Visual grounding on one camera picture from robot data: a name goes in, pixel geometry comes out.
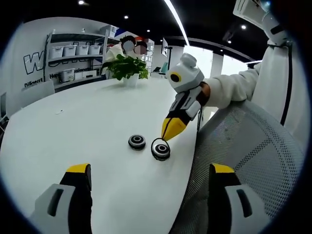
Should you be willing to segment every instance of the green plant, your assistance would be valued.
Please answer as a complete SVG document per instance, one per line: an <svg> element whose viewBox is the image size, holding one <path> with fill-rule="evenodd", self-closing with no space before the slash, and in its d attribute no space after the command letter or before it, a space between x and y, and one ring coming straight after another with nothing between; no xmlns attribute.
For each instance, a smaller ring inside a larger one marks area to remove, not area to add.
<svg viewBox="0 0 312 234"><path fill-rule="evenodd" d="M113 72L113 78L118 80L122 78L129 79L134 74L139 74L139 79L148 78L148 71L145 68L146 63L139 58L117 55L117 60L104 63L102 68L104 67L107 67L107 70Z"/></svg>

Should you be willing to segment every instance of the white chair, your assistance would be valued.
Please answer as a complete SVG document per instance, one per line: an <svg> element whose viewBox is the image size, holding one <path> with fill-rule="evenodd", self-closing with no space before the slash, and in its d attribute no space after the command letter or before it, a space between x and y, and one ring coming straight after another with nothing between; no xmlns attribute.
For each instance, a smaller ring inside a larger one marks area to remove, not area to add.
<svg viewBox="0 0 312 234"><path fill-rule="evenodd" d="M26 107L35 101L50 96L55 93L53 81L39 83L23 90L20 94L21 107Z"/></svg>

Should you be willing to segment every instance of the air conditioner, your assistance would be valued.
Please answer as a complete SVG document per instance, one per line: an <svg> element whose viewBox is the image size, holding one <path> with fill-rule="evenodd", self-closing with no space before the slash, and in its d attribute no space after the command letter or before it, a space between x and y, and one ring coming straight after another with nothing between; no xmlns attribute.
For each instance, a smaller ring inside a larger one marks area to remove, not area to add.
<svg viewBox="0 0 312 234"><path fill-rule="evenodd" d="M253 0L237 0L233 14L262 29L262 19L265 12Z"/></svg>

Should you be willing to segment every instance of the potted plant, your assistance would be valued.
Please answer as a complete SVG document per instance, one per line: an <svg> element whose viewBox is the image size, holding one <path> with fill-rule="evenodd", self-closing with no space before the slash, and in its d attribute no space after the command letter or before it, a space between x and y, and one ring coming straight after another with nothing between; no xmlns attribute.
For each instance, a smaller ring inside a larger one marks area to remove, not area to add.
<svg viewBox="0 0 312 234"><path fill-rule="evenodd" d="M146 63L139 58L117 55L117 60L106 62L103 68L113 73L113 78L122 80L128 87L135 87L138 79L147 79Z"/></svg>

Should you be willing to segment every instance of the hand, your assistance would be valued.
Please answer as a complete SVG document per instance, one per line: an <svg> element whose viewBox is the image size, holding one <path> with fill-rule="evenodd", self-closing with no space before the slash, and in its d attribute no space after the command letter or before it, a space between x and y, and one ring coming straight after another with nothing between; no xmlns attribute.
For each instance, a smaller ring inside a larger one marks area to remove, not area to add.
<svg viewBox="0 0 312 234"><path fill-rule="evenodd" d="M210 86L208 84L206 84L205 82L201 82L200 83L202 92L204 93L204 95L207 97L207 99L209 99L210 97Z"/></svg>
<svg viewBox="0 0 312 234"><path fill-rule="evenodd" d="M196 100L201 106L205 106L210 97L210 86L204 82L201 82L199 86L201 87L201 92Z"/></svg>

